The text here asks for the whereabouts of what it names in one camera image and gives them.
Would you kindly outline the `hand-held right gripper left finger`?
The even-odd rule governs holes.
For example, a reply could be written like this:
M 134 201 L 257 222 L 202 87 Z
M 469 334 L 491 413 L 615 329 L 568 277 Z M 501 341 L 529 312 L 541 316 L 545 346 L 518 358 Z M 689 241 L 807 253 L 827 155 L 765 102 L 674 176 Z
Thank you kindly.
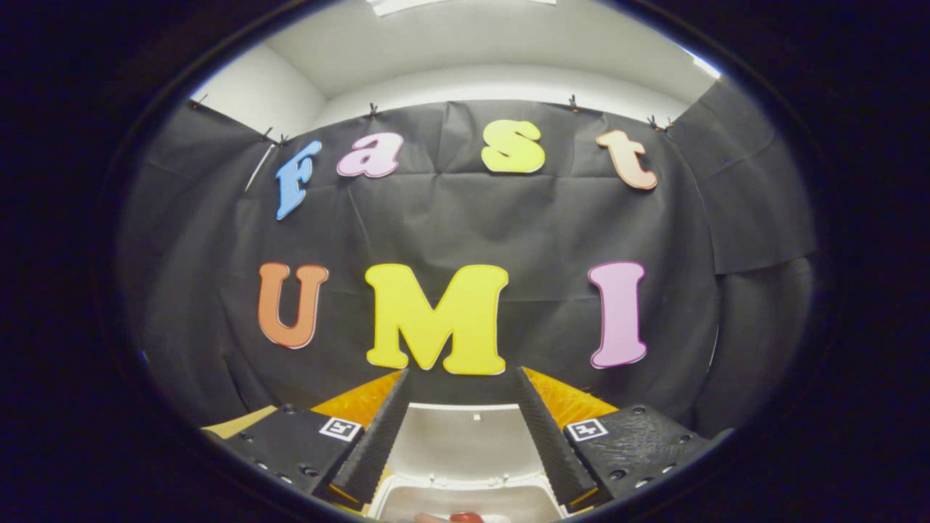
M 265 476 L 339 506 L 372 503 L 410 404 L 392 372 L 315 408 L 270 407 L 218 431 L 218 443 Z

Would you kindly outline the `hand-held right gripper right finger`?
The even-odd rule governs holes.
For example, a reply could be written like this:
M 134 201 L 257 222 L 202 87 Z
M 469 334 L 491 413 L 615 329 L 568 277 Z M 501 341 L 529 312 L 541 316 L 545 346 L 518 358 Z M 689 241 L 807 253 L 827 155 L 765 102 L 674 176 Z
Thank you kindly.
M 654 407 L 617 408 L 526 367 L 516 371 L 516 397 L 564 507 L 631 502 L 674 481 L 733 434 L 704 438 Z

